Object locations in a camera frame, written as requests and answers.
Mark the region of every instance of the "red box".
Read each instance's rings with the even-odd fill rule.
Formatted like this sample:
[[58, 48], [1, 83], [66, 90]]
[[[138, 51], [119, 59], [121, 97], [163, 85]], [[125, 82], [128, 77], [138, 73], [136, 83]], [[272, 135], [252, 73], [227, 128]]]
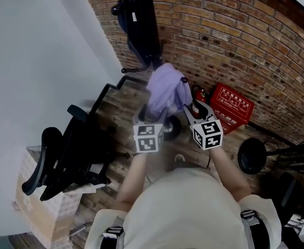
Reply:
[[246, 125], [251, 117], [254, 103], [229, 86], [218, 83], [210, 100], [215, 116], [220, 120], [224, 134]]

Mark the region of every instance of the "white shirt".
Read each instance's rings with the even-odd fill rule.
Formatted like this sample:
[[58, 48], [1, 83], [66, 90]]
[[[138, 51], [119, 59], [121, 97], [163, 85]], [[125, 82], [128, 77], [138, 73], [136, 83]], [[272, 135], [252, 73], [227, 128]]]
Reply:
[[271, 200], [251, 195], [237, 203], [201, 169], [176, 169], [148, 187], [128, 214], [99, 211], [85, 248], [99, 248], [102, 232], [120, 216], [125, 249], [247, 249], [240, 215], [246, 209], [258, 213], [268, 230], [270, 248], [277, 248], [281, 224]]

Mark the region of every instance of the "brick wall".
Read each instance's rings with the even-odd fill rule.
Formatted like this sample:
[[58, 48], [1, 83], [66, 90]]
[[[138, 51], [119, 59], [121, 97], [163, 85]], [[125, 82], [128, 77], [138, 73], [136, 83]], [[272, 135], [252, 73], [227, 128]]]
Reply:
[[[141, 66], [110, 8], [89, 0], [124, 67]], [[251, 120], [304, 141], [304, 8], [295, 0], [154, 0], [163, 60], [210, 90], [217, 82], [255, 103]], [[150, 72], [131, 74], [148, 79]]]

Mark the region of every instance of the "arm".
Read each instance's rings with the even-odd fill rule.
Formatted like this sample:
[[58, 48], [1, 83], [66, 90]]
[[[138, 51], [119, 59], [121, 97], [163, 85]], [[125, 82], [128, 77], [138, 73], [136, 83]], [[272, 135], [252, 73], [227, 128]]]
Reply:
[[241, 171], [229, 159], [222, 147], [210, 149], [216, 170], [223, 186], [231, 193], [238, 202], [242, 198], [251, 195], [249, 184]]
[[129, 212], [144, 188], [147, 154], [133, 157], [129, 172], [117, 194], [114, 209]]

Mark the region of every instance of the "lavender fabric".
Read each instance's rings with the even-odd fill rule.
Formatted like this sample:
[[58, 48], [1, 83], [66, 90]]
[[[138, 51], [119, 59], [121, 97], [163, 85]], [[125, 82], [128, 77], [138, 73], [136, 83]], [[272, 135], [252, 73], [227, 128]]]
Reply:
[[183, 111], [183, 106], [192, 102], [188, 83], [183, 83], [184, 75], [177, 71], [172, 64], [160, 66], [151, 76], [147, 90], [151, 92], [148, 109], [151, 114], [158, 117], [164, 108], [168, 115]]

